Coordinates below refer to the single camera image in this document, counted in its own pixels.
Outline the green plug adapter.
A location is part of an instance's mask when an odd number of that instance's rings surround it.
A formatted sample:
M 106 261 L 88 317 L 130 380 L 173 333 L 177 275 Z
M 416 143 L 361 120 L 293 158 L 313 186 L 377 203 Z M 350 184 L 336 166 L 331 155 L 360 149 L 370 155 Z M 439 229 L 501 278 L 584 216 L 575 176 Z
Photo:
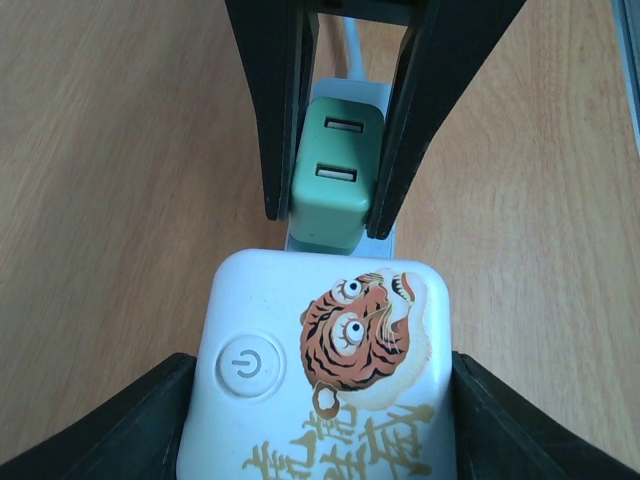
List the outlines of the green plug adapter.
M 320 97 L 308 106 L 291 185 L 290 236 L 323 250 L 360 242 L 378 178 L 384 117 L 369 104 Z

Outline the grey power strip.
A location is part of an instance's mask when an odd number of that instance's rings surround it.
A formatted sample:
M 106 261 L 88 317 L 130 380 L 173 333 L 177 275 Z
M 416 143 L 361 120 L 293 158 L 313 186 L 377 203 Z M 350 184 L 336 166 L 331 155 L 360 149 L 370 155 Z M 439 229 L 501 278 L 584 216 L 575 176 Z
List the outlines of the grey power strip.
M 391 86 L 324 78 L 297 150 L 285 249 L 391 259 L 395 235 L 368 236 Z

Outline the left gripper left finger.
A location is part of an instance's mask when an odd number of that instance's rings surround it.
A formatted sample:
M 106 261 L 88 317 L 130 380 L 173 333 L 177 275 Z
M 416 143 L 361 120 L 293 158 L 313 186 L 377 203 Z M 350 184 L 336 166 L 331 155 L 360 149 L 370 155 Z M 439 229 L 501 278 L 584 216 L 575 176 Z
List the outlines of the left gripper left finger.
M 3 479 L 175 479 L 196 358 L 174 353 L 69 427 L 1 464 Z

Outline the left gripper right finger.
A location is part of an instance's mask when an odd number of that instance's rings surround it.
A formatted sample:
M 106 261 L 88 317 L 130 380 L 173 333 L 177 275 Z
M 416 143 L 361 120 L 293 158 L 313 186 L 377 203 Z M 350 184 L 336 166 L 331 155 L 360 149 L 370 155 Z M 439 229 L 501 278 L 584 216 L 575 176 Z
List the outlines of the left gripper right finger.
M 459 479 L 637 479 L 468 354 L 452 353 Z

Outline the white cube charger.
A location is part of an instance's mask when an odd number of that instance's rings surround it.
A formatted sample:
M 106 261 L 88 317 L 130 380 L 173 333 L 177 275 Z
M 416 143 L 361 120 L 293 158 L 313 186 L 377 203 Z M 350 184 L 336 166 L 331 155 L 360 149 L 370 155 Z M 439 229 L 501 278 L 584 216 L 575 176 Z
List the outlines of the white cube charger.
M 218 268 L 180 479 L 454 479 L 450 299 L 416 261 L 247 249 Z

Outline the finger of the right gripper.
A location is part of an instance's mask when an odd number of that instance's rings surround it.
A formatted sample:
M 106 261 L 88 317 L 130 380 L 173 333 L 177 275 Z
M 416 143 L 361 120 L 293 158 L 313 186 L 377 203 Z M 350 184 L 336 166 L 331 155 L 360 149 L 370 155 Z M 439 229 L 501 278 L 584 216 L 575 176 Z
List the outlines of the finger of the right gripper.
M 423 157 L 524 3 L 413 1 L 396 64 L 367 234 L 392 230 Z
M 266 216 L 283 221 L 311 93 L 317 10 L 313 1 L 225 5 L 256 117 Z

